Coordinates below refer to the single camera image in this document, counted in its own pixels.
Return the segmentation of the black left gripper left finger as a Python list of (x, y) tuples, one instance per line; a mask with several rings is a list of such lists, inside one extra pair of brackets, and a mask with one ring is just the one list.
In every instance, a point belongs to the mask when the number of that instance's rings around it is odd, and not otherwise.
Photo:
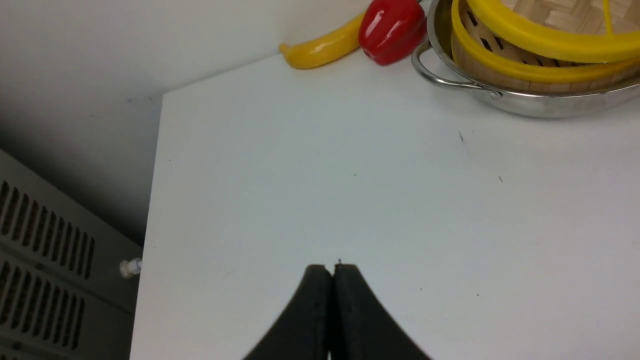
[(285, 309), (245, 358), (326, 360), (332, 284), (323, 265), (308, 265)]

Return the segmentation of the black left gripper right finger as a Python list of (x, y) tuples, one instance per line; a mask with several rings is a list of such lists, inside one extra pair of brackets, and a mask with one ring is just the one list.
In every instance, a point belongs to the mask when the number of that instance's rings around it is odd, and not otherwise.
[(358, 266), (338, 263), (333, 274), (332, 360), (429, 360), (375, 296)]

